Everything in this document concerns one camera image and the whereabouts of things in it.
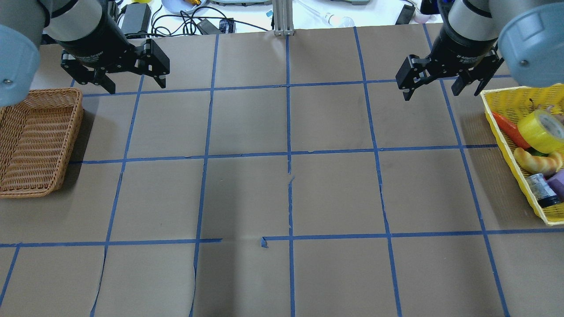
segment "yellow object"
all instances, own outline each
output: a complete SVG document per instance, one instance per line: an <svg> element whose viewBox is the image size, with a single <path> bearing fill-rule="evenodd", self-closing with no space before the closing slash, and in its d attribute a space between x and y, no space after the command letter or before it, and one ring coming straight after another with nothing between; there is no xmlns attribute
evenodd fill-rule
<svg viewBox="0 0 564 317"><path fill-rule="evenodd" d="M548 157L534 156L524 149L518 147L513 152L513 156L519 165L531 174L542 173L545 177L550 177L562 166L562 154L552 152Z"/></svg>
<svg viewBox="0 0 564 317"><path fill-rule="evenodd" d="M564 147L564 125L550 112L535 110L517 124L527 143L541 153L552 153Z"/></svg>
<svg viewBox="0 0 564 317"><path fill-rule="evenodd" d="M564 106L564 85L556 84L546 88L514 87L485 90L481 93L481 96L486 108L486 119L488 119L493 134L496 137L497 145L499 145L505 161L507 161L509 168L519 183L521 191L527 197L535 214L548 226L564 224L564 204L556 204L546 208L540 207L525 181L525 178L529 177L531 173L521 169L513 156L513 151L517 146L501 132L491 113L492 111L497 112L517 124L521 119L534 111L529 101L529 98L531 98L535 101L535 104L556 105L551 109L551 113L553 115L561 114L564 110L562 108Z"/></svg>

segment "roll of tape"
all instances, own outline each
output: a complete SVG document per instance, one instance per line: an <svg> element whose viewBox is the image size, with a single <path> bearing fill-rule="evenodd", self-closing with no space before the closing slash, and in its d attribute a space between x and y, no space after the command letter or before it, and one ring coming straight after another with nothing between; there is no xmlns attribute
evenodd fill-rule
<svg viewBox="0 0 564 317"><path fill-rule="evenodd" d="M517 124L517 129L539 152L552 153L564 148L564 125L548 111L531 112Z"/></svg>

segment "white surface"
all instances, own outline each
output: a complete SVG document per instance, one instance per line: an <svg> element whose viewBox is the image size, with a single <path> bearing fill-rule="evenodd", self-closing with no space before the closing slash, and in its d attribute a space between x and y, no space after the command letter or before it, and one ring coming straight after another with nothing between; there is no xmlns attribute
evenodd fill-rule
<svg viewBox="0 0 564 317"><path fill-rule="evenodd" d="M409 3L404 0L371 0L367 5L353 6L348 2L338 2L331 0L304 0L313 9L320 12L331 12L336 15L349 16L355 21L357 27L367 27L374 25L393 25L395 24L403 5ZM421 0L414 0L416 3L421 3ZM121 7L125 4L131 3L131 0L125 0ZM149 3L152 12L155 12L161 6L161 0L152 0ZM266 14L272 10L272 5L252 5L248 7L225 5L219 6L208 3L208 6L221 10L227 17L232 17L235 20L255 24L265 29L271 29L271 18ZM189 10L192 6L187 3L186 8ZM317 16L309 13L298 2L293 3L293 21L294 29L324 29L329 26ZM157 16L170 14L166 9L162 9ZM198 10L196 16L216 16L221 15L218 12L210 9ZM212 23L217 27L219 19L211 19ZM440 23L442 19L440 15L431 16L428 23ZM169 28L174 31L182 23L179 17L163 17L157 22L158 25ZM237 33L247 32L260 32L261 30L253 28L242 23L236 23Z"/></svg>

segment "red chili pepper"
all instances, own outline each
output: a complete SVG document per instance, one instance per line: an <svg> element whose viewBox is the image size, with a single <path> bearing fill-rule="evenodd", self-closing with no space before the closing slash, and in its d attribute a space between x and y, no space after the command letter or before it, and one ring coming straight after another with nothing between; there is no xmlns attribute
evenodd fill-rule
<svg viewBox="0 0 564 317"><path fill-rule="evenodd" d="M507 136L517 145L518 147L527 150L531 146L523 139L521 133L517 129L517 125L511 122L506 117L500 115L499 113L493 112L492 115L495 118L495 122L497 122L497 126L501 129L501 131L505 132Z"/></svg>

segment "basket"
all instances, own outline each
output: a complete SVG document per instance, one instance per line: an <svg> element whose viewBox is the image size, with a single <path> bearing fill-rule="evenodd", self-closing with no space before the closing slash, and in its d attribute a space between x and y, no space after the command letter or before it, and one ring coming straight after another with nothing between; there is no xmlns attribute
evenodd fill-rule
<svg viewBox="0 0 564 317"><path fill-rule="evenodd" d="M531 173L522 169L513 157L513 151L517 146L499 129L492 115L492 111L497 112L517 124L519 120L534 110L529 98L534 100L535 105L554 104L555 107L551 112L562 114L564 112L564 85L556 84L547 88L514 87L485 90L481 93L481 96L486 107L486 118L495 135L497 145L499 145L505 161L511 168L533 211L548 226L564 224L564 203L541 208L525 181L525 178L529 177Z"/></svg>
<svg viewBox="0 0 564 317"><path fill-rule="evenodd" d="M41 197L63 185L83 114L75 88L32 90L0 108L0 198Z"/></svg>

